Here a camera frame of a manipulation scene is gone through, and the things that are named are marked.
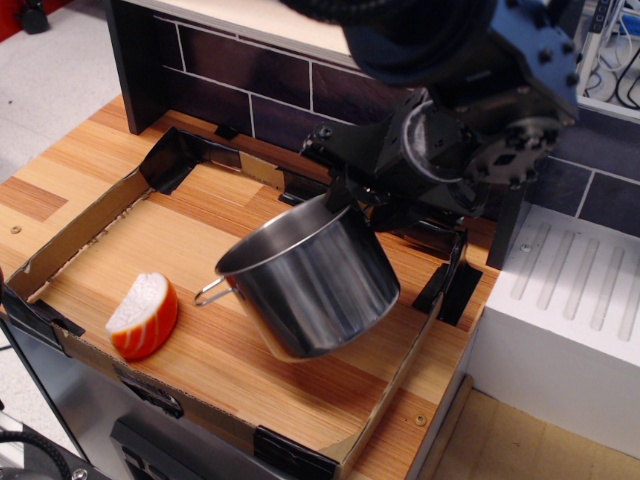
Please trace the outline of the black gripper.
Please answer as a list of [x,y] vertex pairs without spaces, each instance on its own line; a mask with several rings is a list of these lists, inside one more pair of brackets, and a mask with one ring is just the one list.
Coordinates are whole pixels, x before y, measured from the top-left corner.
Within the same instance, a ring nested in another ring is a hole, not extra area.
[[478,216],[489,188],[466,177],[479,147],[473,133],[442,112],[424,89],[370,125],[325,122],[304,141],[301,155],[329,169],[328,211],[372,206],[376,232],[410,228],[431,212]]

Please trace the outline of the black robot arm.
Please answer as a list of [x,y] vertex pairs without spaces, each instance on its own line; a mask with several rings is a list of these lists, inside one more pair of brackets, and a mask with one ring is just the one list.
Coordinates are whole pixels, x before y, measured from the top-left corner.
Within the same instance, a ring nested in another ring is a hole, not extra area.
[[566,1],[294,1],[343,30],[369,77],[410,95],[369,126],[319,125],[303,154],[328,166],[327,210],[373,210],[379,231],[477,217],[495,185],[535,181],[577,114]]

